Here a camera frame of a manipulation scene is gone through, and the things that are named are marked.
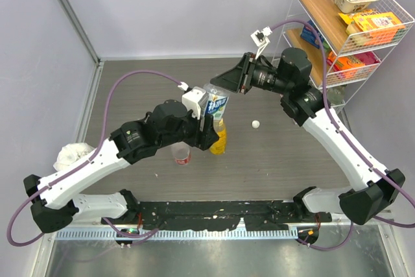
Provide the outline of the yellow juice bottle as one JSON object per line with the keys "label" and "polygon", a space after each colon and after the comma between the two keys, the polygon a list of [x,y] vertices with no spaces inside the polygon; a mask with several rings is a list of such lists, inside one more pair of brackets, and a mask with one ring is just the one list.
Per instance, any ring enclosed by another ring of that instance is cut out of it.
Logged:
{"label": "yellow juice bottle", "polygon": [[226,125],[223,119],[219,119],[214,121],[213,126],[219,139],[216,142],[214,142],[214,144],[212,144],[209,150],[214,155],[222,155],[226,151],[227,144]]}

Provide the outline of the clear Pocari water bottle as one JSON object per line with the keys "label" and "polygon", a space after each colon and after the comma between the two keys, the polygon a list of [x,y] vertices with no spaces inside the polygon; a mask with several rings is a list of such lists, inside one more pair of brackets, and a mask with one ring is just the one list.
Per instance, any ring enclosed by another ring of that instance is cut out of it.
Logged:
{"label": "clear Pocari water bottle", "polygon": [[204,107],[204,115],[210,114],[215,121],[220,121],[223,118],[230,92],[210,83],[205,84],[203,88],[208,97]]}

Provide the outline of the white blue bottle cap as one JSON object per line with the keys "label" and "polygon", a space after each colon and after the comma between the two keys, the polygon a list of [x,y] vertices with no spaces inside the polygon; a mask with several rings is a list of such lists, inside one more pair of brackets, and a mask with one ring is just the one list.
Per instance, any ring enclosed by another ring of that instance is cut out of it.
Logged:
{"label": "white blue bottle cap", "polygon": [[253,120],[252,121],[252,127],[253,128],[259,128],[260,126],[260,122],[258,120]]}

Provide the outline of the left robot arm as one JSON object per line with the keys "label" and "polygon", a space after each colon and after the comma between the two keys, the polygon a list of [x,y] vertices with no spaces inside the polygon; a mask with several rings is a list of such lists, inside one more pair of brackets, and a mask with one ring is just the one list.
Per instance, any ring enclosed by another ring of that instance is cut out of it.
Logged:
{"label": "left robot arm", "polygon": [[96,218],[107,218],[115,224],[133,223],[139,204],[131,191],[85,195],[83,190],[175,143],[209,149],[219,138],[213,122],[211,114],[195,117],[181,102],[167,100],[143,119],[122,124],[101,147],[67,169],[43,178],[26,177],[23,183],[32,202],[34,222],[44,234],[61,230],[73,221]]}

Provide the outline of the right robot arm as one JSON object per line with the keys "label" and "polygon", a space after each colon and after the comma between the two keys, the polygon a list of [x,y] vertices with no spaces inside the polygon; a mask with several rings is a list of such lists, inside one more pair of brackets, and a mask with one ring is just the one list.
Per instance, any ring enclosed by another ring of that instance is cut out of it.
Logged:
{"label": "right robot arm", "polygon": [[342,213],[351,222],[364,225],[393,203],[398,195],[394,182],[402,186],[405,176],[378,162],[351,135],[333,109],[325,109],[323,94],[311,86],[312,64],[305,51],[285,49],[277,66],[264,56],[244,53],[232,69],[210,83],[234,93],[256,87],[280,94],[283,111],[312,135],[346,175],[348,187],[321,189],[308,187],[294,197],[293,214],[301,222],[316,213]]}

